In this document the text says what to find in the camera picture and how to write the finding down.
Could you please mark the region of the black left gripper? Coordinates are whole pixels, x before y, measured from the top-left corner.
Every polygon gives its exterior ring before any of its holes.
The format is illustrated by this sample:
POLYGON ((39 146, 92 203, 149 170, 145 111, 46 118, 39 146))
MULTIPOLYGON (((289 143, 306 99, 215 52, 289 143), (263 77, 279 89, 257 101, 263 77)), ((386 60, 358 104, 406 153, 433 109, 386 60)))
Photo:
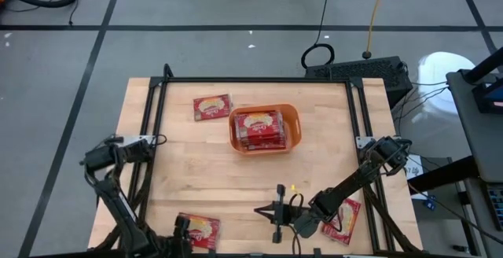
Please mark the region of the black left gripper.
MULTIPOLYGON (((175 227, 179 230, 188 230, 190 219, 178 215, 175 220, 175 227)), ((175 231, 171 236, 159 236, 156 232, 152 233, 155 245, 153 258, 181 258, 181 252, 192 252, 192 243, 190 239, 181 239, 181 233, 175 231)))

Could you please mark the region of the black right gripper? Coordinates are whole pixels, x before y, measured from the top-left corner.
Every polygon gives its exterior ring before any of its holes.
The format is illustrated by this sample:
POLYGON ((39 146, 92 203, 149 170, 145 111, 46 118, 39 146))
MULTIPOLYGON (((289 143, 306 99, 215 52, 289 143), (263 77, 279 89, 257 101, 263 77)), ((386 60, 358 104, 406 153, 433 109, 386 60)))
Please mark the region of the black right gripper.
POLYGON ((318 228, 318 224, 324 218, 324 213, 316 206, 315 201, 322 195, 319 191, 308 203, 309 208, 302 206, 293 207, 291 204, 284 203, 285 186, 277 185, 277 200, 272 201, 266 206, 254 209, 257 214, 266 217, 271 223, 274 223, 274 243, 282 241, 282 226, 293 227, 295 234, 303 238, 310 237, 318 228))

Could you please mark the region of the orange plastic basket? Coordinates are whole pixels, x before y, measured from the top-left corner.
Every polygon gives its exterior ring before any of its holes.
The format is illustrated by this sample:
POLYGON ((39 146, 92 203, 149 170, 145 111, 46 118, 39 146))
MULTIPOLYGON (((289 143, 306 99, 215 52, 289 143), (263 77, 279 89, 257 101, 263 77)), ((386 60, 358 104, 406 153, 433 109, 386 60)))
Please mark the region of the orange plastic basket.
POLYGON ((229 143, 238 153, 241 153, 246 156, 255 156, 255 155, 263 155, 263 154, 278 154, 278 153, 288 153, 298 145, 302 139, 302 131, 299 122, 299 114, 296 108, 290 104, 276 104, 276 105, 259 105, 259 106, 251 106, 251 107, 242 107, 234 109, 229 115, 229 143), (269 150, 253 150, 247 151, 244 149, 244 146, 241 145, 238 141, 240 140, 237 137, 234 117, 238 113, 242 112, 264 112, 264 111, 278 111, 282 115, 282 124, 284 128, 284 134, 279 137, 274 138, 282 138, 286 141, 285 149, 269 149, 269 150))

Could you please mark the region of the white paper sheet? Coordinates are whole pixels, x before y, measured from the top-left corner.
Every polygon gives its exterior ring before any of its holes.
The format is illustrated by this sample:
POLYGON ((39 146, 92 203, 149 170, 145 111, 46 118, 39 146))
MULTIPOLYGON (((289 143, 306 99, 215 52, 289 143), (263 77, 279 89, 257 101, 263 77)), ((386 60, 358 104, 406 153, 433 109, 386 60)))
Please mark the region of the white paper sheet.
POLYGON ((419 175, 423 175, 425 172, 425 169, 423 168, 423 165, 421 163, 420 156, 415 154, 409 155, 404 169, 407 180, 416 178, 419 175))

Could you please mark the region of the black desk base beam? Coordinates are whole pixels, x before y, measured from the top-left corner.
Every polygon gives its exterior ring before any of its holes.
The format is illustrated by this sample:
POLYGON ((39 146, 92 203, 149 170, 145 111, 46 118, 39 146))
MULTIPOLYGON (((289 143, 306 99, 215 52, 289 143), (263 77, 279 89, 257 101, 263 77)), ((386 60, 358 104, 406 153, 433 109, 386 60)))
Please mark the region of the black desk base beam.
POLYGON ((469 156, 412 178, 408 181, 408 185, 410 193, 414 195, 440 186, 477 177, 479 177, 479 170, 473 156, 469 156))

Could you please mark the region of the grey side desk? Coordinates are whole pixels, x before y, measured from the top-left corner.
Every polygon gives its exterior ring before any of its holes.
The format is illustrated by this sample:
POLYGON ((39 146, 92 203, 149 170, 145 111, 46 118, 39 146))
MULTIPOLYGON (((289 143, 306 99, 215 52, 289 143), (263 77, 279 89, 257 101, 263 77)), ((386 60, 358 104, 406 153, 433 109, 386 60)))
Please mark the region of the grey side desk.
POLYGON ((481 113, 460 72, 446 75, 458 116, 479 175, 485 182, 503 183, 503 114, 481 113))

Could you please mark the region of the black keyboard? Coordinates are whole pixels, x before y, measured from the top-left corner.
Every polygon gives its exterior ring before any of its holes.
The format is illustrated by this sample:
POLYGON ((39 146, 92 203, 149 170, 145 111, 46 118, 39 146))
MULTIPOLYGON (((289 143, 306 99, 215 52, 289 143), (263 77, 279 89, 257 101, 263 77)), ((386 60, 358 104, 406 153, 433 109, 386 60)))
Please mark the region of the black keyboard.
POLYGON ((495 227, 503 231, 503 185, 487 184, 486 197, 495 227))

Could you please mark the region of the black device blue screen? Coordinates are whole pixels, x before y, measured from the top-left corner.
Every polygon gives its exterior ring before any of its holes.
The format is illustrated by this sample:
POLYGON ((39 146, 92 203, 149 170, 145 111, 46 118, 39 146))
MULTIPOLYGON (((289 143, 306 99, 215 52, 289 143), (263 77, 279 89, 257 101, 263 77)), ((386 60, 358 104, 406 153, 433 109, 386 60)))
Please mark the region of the black device blue screen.
POLYGON ((503 79, 481 83, 472 89, 472 93, 481 113, 503 115, 503 79))

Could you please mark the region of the black monitor pole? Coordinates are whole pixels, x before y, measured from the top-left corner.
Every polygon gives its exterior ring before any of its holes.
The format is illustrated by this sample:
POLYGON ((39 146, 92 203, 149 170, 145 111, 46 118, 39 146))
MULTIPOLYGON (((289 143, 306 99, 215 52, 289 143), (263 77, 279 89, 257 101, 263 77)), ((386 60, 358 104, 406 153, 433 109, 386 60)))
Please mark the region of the black monitor pole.
POLYGON ((461 74, 467 83, 476 83, 501 65, 503 65, 503 47, 492 53, 473 69, 461 70, 461 74))

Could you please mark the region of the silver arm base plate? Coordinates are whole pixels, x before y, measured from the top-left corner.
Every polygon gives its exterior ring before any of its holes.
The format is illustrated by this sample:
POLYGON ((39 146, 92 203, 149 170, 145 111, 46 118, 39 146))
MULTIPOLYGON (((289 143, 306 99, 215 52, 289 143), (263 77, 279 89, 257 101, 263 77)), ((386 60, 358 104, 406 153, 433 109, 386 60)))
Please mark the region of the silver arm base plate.
POLYGON ((371 142, 375 142, 376 139, 371 136, 358 136, 355 138, 355 143, 358 149, 363 149, 371 142))
POLYGON ((155 136, 153 135, 128 135, 128 136, 114 136, 110 139, 112 143, 117 144, 118 146, 127 146, 134 142, 138 142, 141 140, 146 140, 147 143, 154 143, 155 136))

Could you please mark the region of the black aluminium table frame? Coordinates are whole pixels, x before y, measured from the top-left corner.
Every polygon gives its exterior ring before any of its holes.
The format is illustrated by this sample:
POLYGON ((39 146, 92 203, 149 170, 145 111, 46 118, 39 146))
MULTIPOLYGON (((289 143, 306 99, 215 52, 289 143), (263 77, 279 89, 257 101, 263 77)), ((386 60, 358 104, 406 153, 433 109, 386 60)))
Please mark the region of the black aluminium table frame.
MULTIPOLYGON (((274 226, 253 208, 276 197, 276 185, 292 184, 308 201, 319 190, 335 186, 358 166, 347 91, 344 83, 300 82, 300 78, 219 78, 190 82, 175 77, 167 84, 159 146, 153 164, 146 208, 147 224, 160 235, 171 235, 179 212, 220 219, 217 253, 292 254, 292 231, 283 229, 281 244, 272 243, 274 226), (293 105, 299 113, 300 143, 290 153, 245 156, 231 147, 227 118, 193 121, 193 99, 230 94, 234 108, 253 105, 293 105)), ((117 134, 138 135, 150 78, 130 78, 117 134)), ((395 134, 382 79, 364 79, 373 135, 395 134)), ((383 178, 387 208, 400 229, 422 248, 404 171, 383 178)), ((371 254, 365 206, 358 214, 349 246, 317 231, 301 239, 302 254, 371 254)))

